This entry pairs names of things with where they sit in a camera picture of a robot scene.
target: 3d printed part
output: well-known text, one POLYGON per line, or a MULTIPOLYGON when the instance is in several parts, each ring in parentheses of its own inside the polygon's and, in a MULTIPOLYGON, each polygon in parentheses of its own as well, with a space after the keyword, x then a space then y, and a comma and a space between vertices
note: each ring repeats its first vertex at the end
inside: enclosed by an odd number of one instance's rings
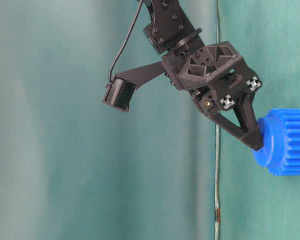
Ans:
POLYGON ((300 110, 273 109, 258 120, 264 147, 256 162, 274 176, 300 175, 300 110))

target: green fabric backdrop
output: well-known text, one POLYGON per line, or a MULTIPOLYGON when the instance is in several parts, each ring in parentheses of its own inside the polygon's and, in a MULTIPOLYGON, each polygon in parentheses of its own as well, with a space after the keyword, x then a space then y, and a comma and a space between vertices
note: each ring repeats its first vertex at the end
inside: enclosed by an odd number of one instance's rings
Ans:
MULTIPOLYGON (((300 0, 220 0, 221 38, 263 80, 254 109, 300 108, 300 0)), ((300 176, 274 177, 221 137, 221 239, 299 240, 300 176)))
MULTIPOLYGON (((207 44, 216 2, 181 1, 207 44)), ((165 77, 101 100, 135 0, 0 0, 0 240, 213 239, 215 126, 165 77)), ((144 8, 116 72, 160 60, 144 8)))

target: gray-green background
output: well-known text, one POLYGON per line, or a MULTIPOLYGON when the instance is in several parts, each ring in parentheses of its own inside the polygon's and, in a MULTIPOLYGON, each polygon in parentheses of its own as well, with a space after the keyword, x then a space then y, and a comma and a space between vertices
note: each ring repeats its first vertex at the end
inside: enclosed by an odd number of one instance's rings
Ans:
MULTIPOLYGON (((300 108, 300 0, 220 0, 221 38, 263 80, 254 109, 300 108)), ((222 133, 221 239, 300 240, 300 176, 274 177, 222 133)))
MULTIPOLYGON (((216 1, 181 1, 206 44, 216 1)), ((213 239, 214 125, 159 77, 101 104, 134 0, 0 0, 0 240, 213 239)), ((144 8, 116 71, 157 62, 144 8)))

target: wire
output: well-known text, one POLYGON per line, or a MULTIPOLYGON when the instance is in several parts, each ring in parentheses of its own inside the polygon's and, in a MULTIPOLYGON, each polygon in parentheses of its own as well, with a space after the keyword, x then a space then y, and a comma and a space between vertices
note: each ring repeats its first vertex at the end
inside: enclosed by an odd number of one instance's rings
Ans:
POLYGON ((126 48, 126 46, 127 46, 127 44, 128 44, 128 41, 129 41, 129 39, 130 39, 130 37, 131 37, 131 34, 132 34, 133 30, 134 30, 134 27, 135 27, 135 25, 136 25, 136 22, 137 22, 137 20, 138 20, 139 15, 140 15, 140 12, 141 12, 141 9, 142 9, 143 4, 144 4, 144 0, 140 0, 139 7, 138 7, 138 9, 137 9, 137 11, 136 11, 136 14, 135 14, 135 16, 134 16, 134 19, 133 19, 132 24, 131 24, 131 26, 130 26, 130 29, 129 29, 129 31, 128 31, 128 34, 127 34, 127 36, 126 36, 126 38, 125 38, 125 40, 124 40, 124 42, 123 42, 122 47, 120 48, 120 50, 119 50, 117 56, 115 57, 115 59, 114 59, 112 65, 111 65, 111 68, 110 68, 110 71, 109 71, 109 82, 110 82, 110 84, 113 84, 113 81, 112 81, 112 73, 113 73, 113 71, 114 71, 114 68, 115 68, 115 66, 116 66, 116 64, 117 64, 117 62, 118 62, 118 60, 119 60, 121 54, 124 52, 124 50, 125 50, 125 48, 126 48))
MULTIPOLYGON (((217 43, 220 43, 221 30, 220 30, 220 6, 219 0, 216 0, 216 25, 217 25, 217 43)), ((214 188, 214 210, 215 210, 215 223, 214 223, 214 239, 220 239, 220 199, 219 199, 219 180, 220 180, 220 150, 221 150, 221 129, 219 125, 215 125, 215 188, 214 188)))

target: vertical rod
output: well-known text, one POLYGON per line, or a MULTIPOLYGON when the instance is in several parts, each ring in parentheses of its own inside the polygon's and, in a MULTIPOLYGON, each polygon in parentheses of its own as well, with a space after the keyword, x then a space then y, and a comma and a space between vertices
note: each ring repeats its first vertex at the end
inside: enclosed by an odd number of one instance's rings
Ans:
MULTIPOLYGON (((220 12, 219 0, 216 0, 216 25, 217 25, 217 43, 220 43, 220 12)), ((214 240, 220 240, 220 224, 221 211, 219 199, 219 180, 220 180, 220 146, 221 146, 221 130, 218 125, 215 125, 215 186, 214 186, 214 240)))

